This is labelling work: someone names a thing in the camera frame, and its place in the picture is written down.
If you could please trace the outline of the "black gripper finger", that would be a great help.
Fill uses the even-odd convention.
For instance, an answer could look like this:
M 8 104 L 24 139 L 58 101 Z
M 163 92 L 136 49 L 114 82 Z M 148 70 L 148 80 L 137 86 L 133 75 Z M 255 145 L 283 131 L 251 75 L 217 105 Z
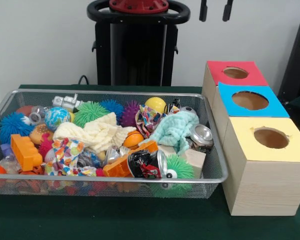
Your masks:
M 199 12 L 199 20 L 201 22 L 205 22 L 206 21 L 206 19 L 207 19 L 207 12 L 208 12 L 207 0 L 201 0 L 200 12 Z
M 230 20 L 232 6 L 233 6 L 233 0 L 227 0 L 226 5 L 224 6 L 223 16 L 222 16 L 222 20 L 224 22 L 227 22 Z

